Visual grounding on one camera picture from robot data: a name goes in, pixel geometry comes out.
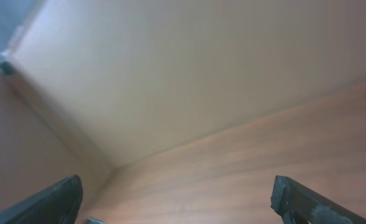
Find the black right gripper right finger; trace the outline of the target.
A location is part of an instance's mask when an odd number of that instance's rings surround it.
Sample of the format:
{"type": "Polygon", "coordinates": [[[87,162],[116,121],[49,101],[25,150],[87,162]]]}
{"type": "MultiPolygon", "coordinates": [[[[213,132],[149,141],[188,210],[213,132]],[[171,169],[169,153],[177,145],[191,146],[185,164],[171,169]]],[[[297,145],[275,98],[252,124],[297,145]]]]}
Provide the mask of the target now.
{"type": "Polygon", "coordinates": [[[366,218],[281,175],[275,177],[271,208],[283,224],[366,224],[366,218]]]}

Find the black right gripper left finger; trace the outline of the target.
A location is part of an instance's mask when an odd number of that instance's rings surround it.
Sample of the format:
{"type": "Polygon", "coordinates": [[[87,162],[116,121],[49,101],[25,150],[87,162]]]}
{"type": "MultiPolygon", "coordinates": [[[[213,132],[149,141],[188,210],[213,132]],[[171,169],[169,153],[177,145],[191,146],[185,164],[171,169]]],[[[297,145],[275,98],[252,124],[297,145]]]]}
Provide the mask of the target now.
{"type": "Polygon", "coordinates": [[[78,175],[64,178],[0,212],[0,224],[74,224],[83,201],[78,175]]]}

